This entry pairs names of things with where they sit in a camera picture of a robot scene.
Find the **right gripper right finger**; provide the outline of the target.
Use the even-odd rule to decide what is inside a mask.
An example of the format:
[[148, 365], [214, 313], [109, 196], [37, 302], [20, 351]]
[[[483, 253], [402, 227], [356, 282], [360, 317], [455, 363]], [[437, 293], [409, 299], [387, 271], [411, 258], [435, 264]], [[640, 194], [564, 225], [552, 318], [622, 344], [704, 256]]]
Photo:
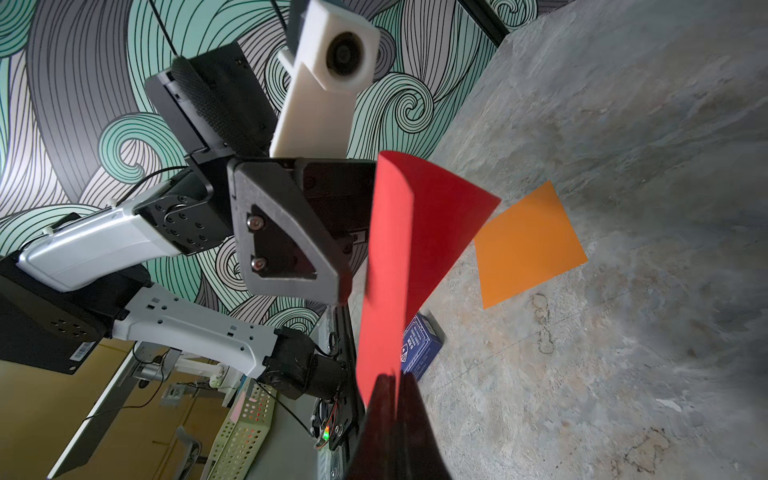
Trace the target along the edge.
[[401, 375], [398, 392], [398, 478], [452, 479], [412, 373]]

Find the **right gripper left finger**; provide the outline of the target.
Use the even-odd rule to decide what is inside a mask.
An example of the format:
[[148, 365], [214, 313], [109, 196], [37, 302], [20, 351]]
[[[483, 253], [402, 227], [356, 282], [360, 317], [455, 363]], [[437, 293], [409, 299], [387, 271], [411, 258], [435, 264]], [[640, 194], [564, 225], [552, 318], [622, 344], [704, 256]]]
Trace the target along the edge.
[[396, 381], [377, 377], [365, 424], [345, 479], [392, 480], [396, 478]]

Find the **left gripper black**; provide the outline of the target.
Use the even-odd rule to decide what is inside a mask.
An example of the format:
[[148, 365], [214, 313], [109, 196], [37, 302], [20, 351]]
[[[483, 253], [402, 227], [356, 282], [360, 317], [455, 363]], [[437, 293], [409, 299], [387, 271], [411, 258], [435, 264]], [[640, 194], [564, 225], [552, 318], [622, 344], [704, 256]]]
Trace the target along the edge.
[[367, 242], [375, 163], [260, 158], [277, 116], [236, 42], [174, 59], [144, 89], [186, 154], [245, 156], [187, 158], [185, 250], [234, 235], [251, 293], [346, 303], [352, 274], [342, 251]]

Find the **red square paper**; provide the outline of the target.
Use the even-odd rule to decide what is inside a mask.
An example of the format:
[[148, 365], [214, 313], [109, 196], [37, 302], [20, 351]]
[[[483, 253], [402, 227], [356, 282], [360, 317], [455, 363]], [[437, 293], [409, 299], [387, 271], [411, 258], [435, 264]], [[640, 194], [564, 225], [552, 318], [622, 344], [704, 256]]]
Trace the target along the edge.
[[379, 375], [400, 372], [406, 326], [499, 203], [427, 160], [379, 154], [356, 366], [363, 402]]

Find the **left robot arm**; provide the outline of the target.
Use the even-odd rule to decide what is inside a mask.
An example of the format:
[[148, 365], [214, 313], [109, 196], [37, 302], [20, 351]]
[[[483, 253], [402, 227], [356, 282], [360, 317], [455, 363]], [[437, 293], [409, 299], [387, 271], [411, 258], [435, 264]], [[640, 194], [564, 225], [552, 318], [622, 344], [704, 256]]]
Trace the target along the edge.
[[[289, 398], [359, 397], [346, 303], [355, 238], [368, 230], [375, 164], [345, 157], [342, 116], [371, 80], [375, 50], [346, 32], [300, 46], [290, 92], [310, 133], [290, 132], [242, 49], [180, 57], [150, 77], [148, 96], [181, 138], [186, 164], [169, 180], [1, 261], [1, 356], [70, 373], [75, 350], [104, 338], [208, 357]], [[235, 244], [247, 289], [329, 306], [337, 347], [246, 323], [152, 281], [146, 262]]]

